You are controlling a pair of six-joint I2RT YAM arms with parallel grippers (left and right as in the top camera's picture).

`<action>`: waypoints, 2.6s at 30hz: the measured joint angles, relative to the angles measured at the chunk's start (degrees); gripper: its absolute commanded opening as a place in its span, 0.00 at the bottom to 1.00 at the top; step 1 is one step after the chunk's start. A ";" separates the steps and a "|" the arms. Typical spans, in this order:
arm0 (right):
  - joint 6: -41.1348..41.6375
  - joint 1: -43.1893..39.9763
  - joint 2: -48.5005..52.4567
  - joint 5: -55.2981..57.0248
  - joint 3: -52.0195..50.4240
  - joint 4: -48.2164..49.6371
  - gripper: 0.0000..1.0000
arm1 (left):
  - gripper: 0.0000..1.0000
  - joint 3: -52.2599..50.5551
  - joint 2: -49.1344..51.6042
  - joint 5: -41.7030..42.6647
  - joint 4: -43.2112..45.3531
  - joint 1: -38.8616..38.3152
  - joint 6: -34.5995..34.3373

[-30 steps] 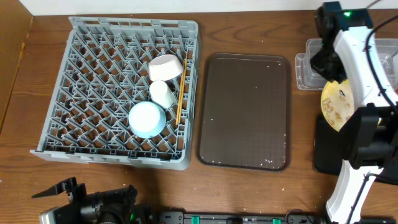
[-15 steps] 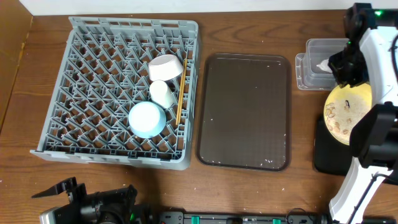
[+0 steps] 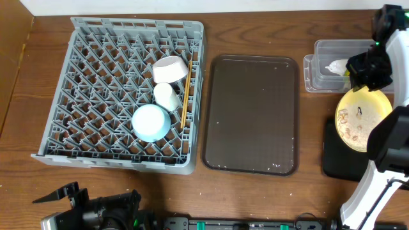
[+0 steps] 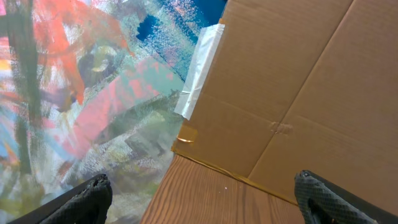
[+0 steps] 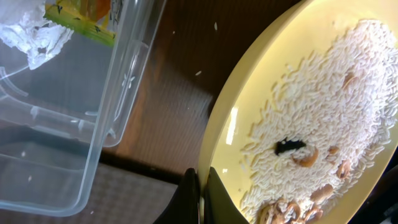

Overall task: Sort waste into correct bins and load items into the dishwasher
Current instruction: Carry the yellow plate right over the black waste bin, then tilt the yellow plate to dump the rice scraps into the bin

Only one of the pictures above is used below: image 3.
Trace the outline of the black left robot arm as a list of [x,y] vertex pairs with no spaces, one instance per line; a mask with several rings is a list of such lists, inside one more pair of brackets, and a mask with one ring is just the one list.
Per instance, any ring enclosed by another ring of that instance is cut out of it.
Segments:
[[140,210],[141,195],[129,193],[90,199],[88,190],[71,182],[34,204],[59,201],[67,197],[70,209],[44,217],[42,230],[160,230],[161,223],[153,211]]

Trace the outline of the white paper napkin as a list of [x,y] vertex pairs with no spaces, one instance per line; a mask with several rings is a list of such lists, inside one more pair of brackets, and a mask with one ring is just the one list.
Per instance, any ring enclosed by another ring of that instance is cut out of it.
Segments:
[[325,68],[329,70],[331,73],[334,73],[339,76],[349,76],[349,71],[346,68],[348,60],[347,59],[339,59],[331,62]]

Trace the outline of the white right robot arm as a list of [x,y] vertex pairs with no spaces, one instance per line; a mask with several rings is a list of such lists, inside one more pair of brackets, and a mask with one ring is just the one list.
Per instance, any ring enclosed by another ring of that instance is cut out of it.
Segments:
[[408,185],[408,11],[386,4],[372,20],[375,44],[349,58],[354,92],[394,86],[394,108],[369,135],[367,169],[331,229],[374,229],[374,222],[401,186]]

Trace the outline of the pale pink bowl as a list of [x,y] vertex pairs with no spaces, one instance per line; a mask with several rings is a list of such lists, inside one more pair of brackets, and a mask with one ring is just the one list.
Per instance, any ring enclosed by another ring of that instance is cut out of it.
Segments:
[[184,78],[189,69],[179,56],[167,56],[153,64],[153,80],[155,83],[172,83]]

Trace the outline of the wooden chopstick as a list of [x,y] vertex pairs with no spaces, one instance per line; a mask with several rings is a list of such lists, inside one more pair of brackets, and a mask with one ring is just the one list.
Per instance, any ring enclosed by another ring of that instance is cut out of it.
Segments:
[[182,109],[182,117],[181,117],[181,128],[185,126],[185,117],[186,117],[186,109],[187,109],[187,102],[189,99],[188,92],[189,92],[189,75],[186,78],[186,83],[185,83],[185,92],[184,92],[184,98],[183,98],[183,109]]
[[193,66],[193,63],[192,63],[192,60],[190,60],[190,62],[189,62],[189,73],[188,73],[188,75],[189,75],[189,83],[190,83],[190,80],[191,80],[191,75],[192,75],[192,66]]

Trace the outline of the white paper cup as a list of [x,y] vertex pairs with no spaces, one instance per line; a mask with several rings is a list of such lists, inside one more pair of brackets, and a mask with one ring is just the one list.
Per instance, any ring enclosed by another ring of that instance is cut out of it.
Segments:
[[169,83],[161,82],[153,90],[155,102],[157,105],[171,112],[176,110],[180,101],[178,95]]

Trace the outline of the yellow plate with scraps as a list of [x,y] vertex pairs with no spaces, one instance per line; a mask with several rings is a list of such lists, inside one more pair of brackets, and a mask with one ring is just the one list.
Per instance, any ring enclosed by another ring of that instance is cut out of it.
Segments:
[[371,131],[391,112],[392,105],[382,91],[366,86],[351,89],[337,105],[336,131],[349,148],[365,153]]

